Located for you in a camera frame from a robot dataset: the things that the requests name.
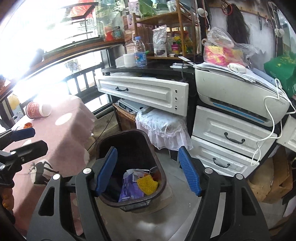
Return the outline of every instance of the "black trash bin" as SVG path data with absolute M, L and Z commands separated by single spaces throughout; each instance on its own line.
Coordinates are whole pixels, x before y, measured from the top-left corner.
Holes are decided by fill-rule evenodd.
M 117 149 L 118 160 L 108 186 L 100 199 L 105 204 L 119 207 L 126 212 L 147 207 L 163 192 L 166 185 L 165 173 L 147 134 L 144 131 L 133 129 L 109 136 L 99 143 L 96 158 L 103 158 L 111 146 Z M 128 169 L 152 169 L 151 175 L 158 182 L 157 190 L 143 198 L 118 202 L 123 185 L 123 174 Z

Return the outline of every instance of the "drawer handle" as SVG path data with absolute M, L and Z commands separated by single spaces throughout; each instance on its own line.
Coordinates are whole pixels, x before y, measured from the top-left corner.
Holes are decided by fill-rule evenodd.
M 226 137 L 227 140 L 230 140 L 230 141 L 232 141 L 234 143 L 237 143 L 237 144 L 243 144 L 246 141 L 245 139 L 242 139 L 242 141 L 239 142 L 239 141 L 237 141 L 235 139 L 231 139 L 231 138 L 227 137 L 228 136 L 228 133 L 227 132 L 224 132 L 224 135 L 225 135 L 225 137 Z
M 118 86 L 115 88 L 116 91 L 128 91 L 128 88 L 126 88 L 125 90 L 121 90 L 120 88 L 118 88 Z
M 215 160 L 216 160 L 216 158 L 213 157 L 213 162 L 214 162 L 217 166 L 219 166 L 219 167 L 222 167 L 222 168 L 228 168 L 228 167 L 230 166 L 229 163 L 227 163 L 227 167 L 226 167 L 226 166 L 223 166 L 222 164 L 216 163 Z

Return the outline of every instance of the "white drawer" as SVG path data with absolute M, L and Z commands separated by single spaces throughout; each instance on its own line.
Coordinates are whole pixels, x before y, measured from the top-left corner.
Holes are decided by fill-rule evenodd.
M 193 144 L 193 149 L 189 151 L 191 157 L 201 160 L 205 167 L 210 167 L 219 174 L 233 177 L 236 173 L 241 173 L 247 177 L 259 165 L 257 163 L 252 167 L 250 158 L 195 136 L 192 136 L 191 140 Z
M 211 110 L 202 106 L 196 107 L 193 135 L 210 141 L 227 149 L 252 158 L 257 150 L 256 142 L 267 137 L 270 131 L 246 121 Z M 261 158 L 270 149 L 275 139 L 259 143 Z
M 187 115 L 188 83 L 148 77 L 100 76 L 98 90 L 177 115 Z
M 283 134 L 276 142 L 296 152 L 296 120 L 292 116 L 288 116 L 283 127 Z

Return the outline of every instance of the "pink tablecloth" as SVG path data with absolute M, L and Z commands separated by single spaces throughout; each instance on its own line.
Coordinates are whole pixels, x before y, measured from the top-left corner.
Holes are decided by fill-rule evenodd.
M 38 140 L 48 145 L 46 156 L 22 165 L 22 170 L 13 179 L 15 225 L 23 235 L 29 228 L 32 213 L 51 176 L 57 172 L 64 177 L 76 175 L 88 163 L 89 154 L 84 144 L 94 128 L 94 121 L 95 116 L 81 99 L 69 96 L 53 107 L 50 116 L 34 120 L 24 116 L 12 128 L 31 122 L 36 134 L 33 138 L 13 142 L 5 151 Z

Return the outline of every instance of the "white mouse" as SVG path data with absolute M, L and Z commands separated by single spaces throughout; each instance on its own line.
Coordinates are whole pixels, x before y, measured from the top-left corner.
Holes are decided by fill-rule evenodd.
M 241 65 L 241 64 L 236 64 L 236 63 L 230 63 L 229 65 L 227 65 L 227 67 L 236 72 L 236 73 L 243 73 L 245 74 L 247 72 L 247 69 L 245 66 Z

